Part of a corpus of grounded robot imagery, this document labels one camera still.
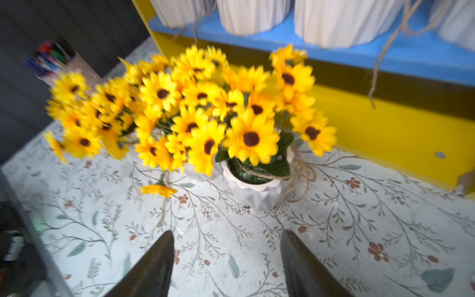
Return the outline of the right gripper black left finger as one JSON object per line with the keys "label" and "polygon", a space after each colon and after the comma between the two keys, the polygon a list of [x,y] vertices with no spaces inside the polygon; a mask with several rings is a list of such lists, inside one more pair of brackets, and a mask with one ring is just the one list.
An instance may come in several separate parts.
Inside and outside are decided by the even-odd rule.
{"label": "right gripper black left finger", "polygon": [[106,295],[108,297],[166,297],[174,266],[172,231],[162,236]]}

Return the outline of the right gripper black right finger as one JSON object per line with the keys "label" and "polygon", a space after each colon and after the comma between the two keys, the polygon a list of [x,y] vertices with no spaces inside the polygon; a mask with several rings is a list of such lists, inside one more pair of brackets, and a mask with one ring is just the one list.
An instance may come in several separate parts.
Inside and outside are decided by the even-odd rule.
{"label": "right gripper black right finger", "polygon": [[291,297],[350,297],[330,271],[291,230],[280,244],[288,294]]}

